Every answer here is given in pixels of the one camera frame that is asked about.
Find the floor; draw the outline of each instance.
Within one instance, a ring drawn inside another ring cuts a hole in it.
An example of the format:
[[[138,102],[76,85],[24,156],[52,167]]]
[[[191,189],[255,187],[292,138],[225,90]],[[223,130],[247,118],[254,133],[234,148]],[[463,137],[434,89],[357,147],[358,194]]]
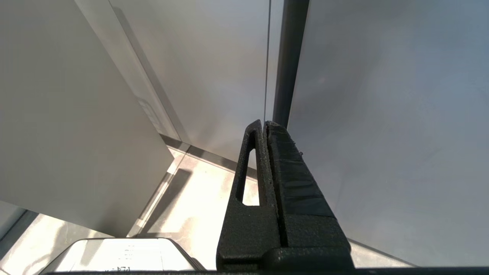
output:
[[[129,236],[169,237],[206,269],[214,270],[215,250],[234,173],[169,147],[175,160]],[[257,182],[248,177],[244,203],[258,205]],[[110,237],[49,216],[38,215],[0,260],[0,275],[36,275],[73,242]],[[352,243],[357,267],[409,267],[409,265]]]

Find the tiled floor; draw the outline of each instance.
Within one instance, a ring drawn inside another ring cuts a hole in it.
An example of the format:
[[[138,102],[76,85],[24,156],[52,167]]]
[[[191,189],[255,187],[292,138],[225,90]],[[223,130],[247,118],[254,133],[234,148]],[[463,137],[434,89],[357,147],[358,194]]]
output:
[[[215,250],[234,173],[182,151],[170,148],[175,160],[157,190],[149,213],[143,213],[132,234],[170,237],[206,269],[215,269]],[[258,204],[258,187],[247,178],[244,203]],[[39,215],[0,260],[0,275],[36,275],[73,242],[105,234]],[[408,265],[352,243],[357,267]]]

